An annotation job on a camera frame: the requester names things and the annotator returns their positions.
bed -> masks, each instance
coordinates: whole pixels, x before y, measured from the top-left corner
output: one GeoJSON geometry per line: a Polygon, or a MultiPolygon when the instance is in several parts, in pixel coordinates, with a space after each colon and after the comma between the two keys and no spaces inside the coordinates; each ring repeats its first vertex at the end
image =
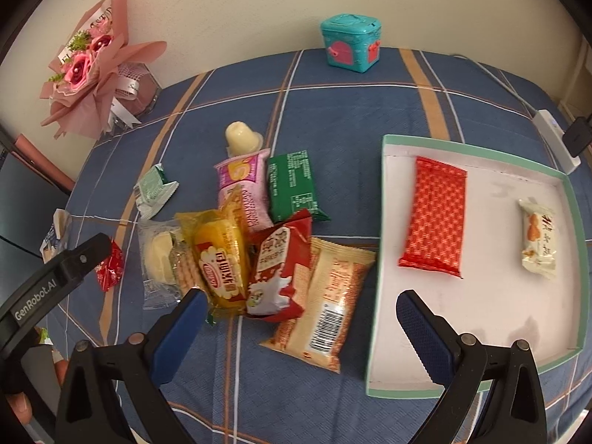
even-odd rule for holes
{"type": "MultiPolygon", "coordinates": [[[[566,127],[537,85],[490,70],[566,127]]],[[[180,187],[156,220],[215,207],[213,166],[226,158],[224,129],[235,120],[260,132],[276,154],[309,151],[320,204],[332,217],[315,223],[313,234],[376,251],[385,134],[465,142],[557,168],[522,103],[460,58],[384,48],[378,64],[358,74],[328,66],[324,50],[306,50],[197,75],[165,88],[145,125],[103,138],[88,156],[67,204],[73,215],[69,246],[97,232],[112,235],[125,255],[125,271],[121,284],[107,294],[89,275],[48,315],[51,339],[62,354],[70,354],[81,339],[121,343],[133,332],[150,329],[166,312],[143,310],[132,186],[143,169],[160,161],[180,187]]],[[[592,173],[585,161],[569,178],[585,236],[592,239],[592,173]]],[[[406,443],[435,401],[365,395],[375,268],[366,278],[340,354],[341,374],[259,346],[273,333],[273,324],[238,317],[203,328],[173,382],[162,387],[195,441],[406,443]]],[[[550,442],[592,397],[590,339],[588,322],[584,350],[541,375],[550,442]]],[[[143,435],[122,385],[117,392],[130,425],[143,435]]],[[[456,442],[467,440],[482,402],[475,398],[456,442]]]]}

teal toy box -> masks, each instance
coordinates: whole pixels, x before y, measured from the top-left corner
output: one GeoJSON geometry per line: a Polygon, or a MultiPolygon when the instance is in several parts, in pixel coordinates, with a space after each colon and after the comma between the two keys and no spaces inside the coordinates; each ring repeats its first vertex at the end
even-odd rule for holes
{"type": "Polygon", "coordinates": [[[380,21],[342,13],[321,23],[329,65],[364,73],[380,57],[380,21]]]}

finger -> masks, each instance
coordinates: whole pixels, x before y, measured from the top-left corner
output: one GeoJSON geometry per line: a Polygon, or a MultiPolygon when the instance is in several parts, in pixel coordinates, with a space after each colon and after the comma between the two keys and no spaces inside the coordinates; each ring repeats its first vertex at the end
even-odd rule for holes
{"type": "Polygon", "coordinates": [[[31,408],[31,403],[27,396],[23,393],[16,394],[14,396],[6,396],[8,400],[8,404],[13,409],[13,412],[19,422],[23,425],[29,424],[31,418],[33,417],[33,411],[31,408]]]}
{"type": "Polygon", "coordinates": [[[60,385],[64,384],[64,379],[66,378],[66,371],[68,370],[68,361],[63,359],[63,360],[58,360],[55,364],[55,375],[57,376],[57,382],[60,383],[60,385]]]}

green-rimmed box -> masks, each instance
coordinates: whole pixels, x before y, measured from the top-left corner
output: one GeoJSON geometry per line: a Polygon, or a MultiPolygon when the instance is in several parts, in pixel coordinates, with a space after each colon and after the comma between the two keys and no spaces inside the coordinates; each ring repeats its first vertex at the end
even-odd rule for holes
{"type": "MultiPolygon", "coordinates": [[[[399,325],[399,293],[414,289],[436,315],[484,344],[530,342],[539,373],[582,350],[588,321],[588,256],[574,190],[563,172],[491,149],[406,135],[383,139],[383,222],[377,298],[366,393],[373,397],[436,398],[399,325]],[[467,170],[462,279],[401,268],[415,184],[415,157],[467,170]],[[555,211],[554,281],[521,265],[523,216],[518,199],[555,211]]],[[[488,389],[484,382],[481,390],[488,389]]]]}

small red candy wrapper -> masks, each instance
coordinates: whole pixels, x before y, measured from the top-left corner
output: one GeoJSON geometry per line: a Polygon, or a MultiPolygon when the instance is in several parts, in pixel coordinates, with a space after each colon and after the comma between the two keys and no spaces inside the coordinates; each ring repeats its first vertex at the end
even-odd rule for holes
{"type": "Polygon", "coordinates": [[[121,280],[123,254],[114,240],[111,240],[111,255],[95,267],[95,272],[103,292],[107,292],[121,280]]]}
{"type": "Polygon", "coordinates": [[[417,157],[415,196],[399,266],[461,276],[467,172],[417,157]]]}
{"type": "Polygon", "coordinates": [[[302,316],[309,293],[312,223],[309,211],[303,209],[251,235],[258,252],[249,280],[250,317],[282,322],[302,316]]]}

